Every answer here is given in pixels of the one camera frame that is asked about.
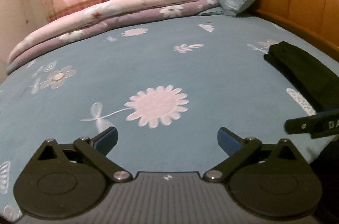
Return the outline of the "black right sleeve forearm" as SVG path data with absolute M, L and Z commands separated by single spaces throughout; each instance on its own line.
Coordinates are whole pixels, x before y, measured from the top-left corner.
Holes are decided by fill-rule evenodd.
M 322 196 L 313 216 L 319 223 L 338 223 L 338 137 L 310 166 L 322 185 Z

